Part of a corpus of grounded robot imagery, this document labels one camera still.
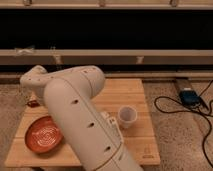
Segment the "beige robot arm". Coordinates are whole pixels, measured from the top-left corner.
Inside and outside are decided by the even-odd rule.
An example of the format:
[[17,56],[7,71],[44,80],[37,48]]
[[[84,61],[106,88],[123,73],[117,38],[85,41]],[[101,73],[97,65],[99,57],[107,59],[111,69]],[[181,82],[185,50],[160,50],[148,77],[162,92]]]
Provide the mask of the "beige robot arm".
[[143,171],[115,125],[92,103],[104,88],[101,69],[80,66],[49,73],[37,65],[21,76],[20,83],[45,105],[86,171]]

